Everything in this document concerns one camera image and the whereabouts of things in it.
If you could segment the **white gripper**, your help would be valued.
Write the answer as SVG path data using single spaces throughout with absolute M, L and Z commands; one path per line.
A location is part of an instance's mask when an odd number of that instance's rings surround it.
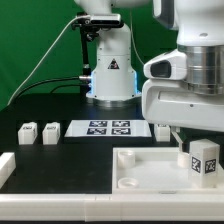
M 142 114 L 148 123 L 174 126 L 171 133 L 180 151 L 179 127 L 224 132 L 224 96 L 186 91 L 181 81 L 147 80 L 142 89 Z

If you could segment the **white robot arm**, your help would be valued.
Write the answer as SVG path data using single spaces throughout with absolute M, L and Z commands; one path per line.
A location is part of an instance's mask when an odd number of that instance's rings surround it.
M 119 105 L 141 98 L 152 124 L 224 132 L 224 0 L 74 0 L 99 35 L 87 99 Z M 131 66 L 131 32 L 114 8 L 153 3 L 154 18 L 176 30 L 177 48 L 144 65 L 141 93 Z

